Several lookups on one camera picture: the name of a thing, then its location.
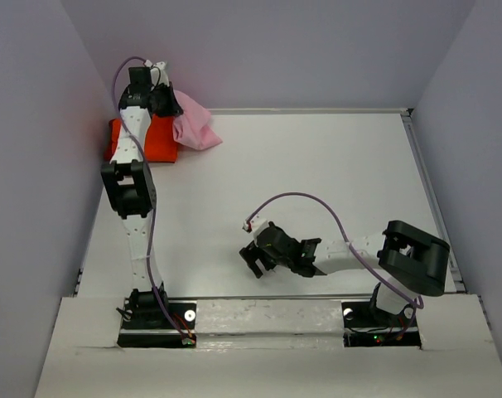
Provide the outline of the aluminium table edge rail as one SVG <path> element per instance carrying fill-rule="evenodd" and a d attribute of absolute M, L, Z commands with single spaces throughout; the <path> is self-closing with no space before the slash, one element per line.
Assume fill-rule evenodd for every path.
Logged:
<path fill-rule="evenodd" d="M 409 116 L 408 108 L 218 108 L 213 115 L 257 114 L 399 114 Z"/>

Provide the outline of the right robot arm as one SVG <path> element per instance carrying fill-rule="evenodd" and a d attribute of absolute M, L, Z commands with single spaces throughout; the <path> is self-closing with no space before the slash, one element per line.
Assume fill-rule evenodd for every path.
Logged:
<path fill-rule="evenodd" d="M 239 251 L 256 278 L 277 267 L 303 278 L 364 269 L 378 283 L 367 305 L 369 319 L 385 325 L 422 298 L 445 292 L 450 245 L 403 221 L 390 221 L 381 234 L 355 240 L 297 240 L 271 221 L 252 221 L 252 240 Z"/>

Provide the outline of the folded orange t-shirt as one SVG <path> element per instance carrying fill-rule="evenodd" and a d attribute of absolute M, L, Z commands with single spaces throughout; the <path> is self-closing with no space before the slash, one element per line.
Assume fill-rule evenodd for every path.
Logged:
<path fill-rule="evenodd" d="M 151 163 L 174 163 L 178 158 L 178 143 L 173 138 L 172 117 L 161 118 L 153 116 L 147 131 L 144 152 Z M 121 129 L 119 119 L 109 121 L 111 138 L 104 152 L 104 160 L 110 161 L 118 146 L 118 137 Z"/>

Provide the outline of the pink t-shirt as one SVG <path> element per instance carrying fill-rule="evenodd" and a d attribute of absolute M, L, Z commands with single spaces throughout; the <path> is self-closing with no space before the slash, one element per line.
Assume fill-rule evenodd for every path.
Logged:
<path fill-rule="evenodd" d="M 202 151 L 213 148 L 223 140 L 210 127 L 211 112 L 189 95 L 175 90 L 177 103 L 182 114 L 173 121 L 173 138 L 180 145 Z"/>

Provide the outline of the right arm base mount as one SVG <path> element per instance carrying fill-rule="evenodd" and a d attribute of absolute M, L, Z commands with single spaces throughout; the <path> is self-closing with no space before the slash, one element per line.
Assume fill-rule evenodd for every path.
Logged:
<path fill-rule="evenodd" d="M 343 343 L 347 348 L 422 346 L 416 309 L 409 303 L 398 314 L 377 308 L 375 296 L 343 302 L 341 307 Z"/>

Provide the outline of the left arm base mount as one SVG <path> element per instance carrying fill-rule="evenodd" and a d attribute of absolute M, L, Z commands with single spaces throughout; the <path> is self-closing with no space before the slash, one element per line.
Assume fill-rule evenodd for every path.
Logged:
<path fill-rule="evenodd" d="M 197 302 L 164 298 L 161 310 L 152 292 L 132 291 L 116 311 L 121 317 L 117 344 L 122 348 L 182 349 L 196 346 Z"/>

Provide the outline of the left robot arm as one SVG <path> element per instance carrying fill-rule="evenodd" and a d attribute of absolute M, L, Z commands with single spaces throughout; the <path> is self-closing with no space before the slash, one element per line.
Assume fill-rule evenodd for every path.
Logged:
<path fill-rule="evenodd" d="M 140 311 L 143 321 L 159 328 L 169 318 L 162 277 L 157 269 L 153 235 L 157 190 L 148 164 L 145 144 L 154 116 L 174 116 L 176 102 L 164 61 L 144 61 L 128 71 L 129 84 L 113 97 L 118 138 L 111 158 L 101 167 L 109 204 L 123 223 L 133 274 L 132 292 L 150 294 Z"/>

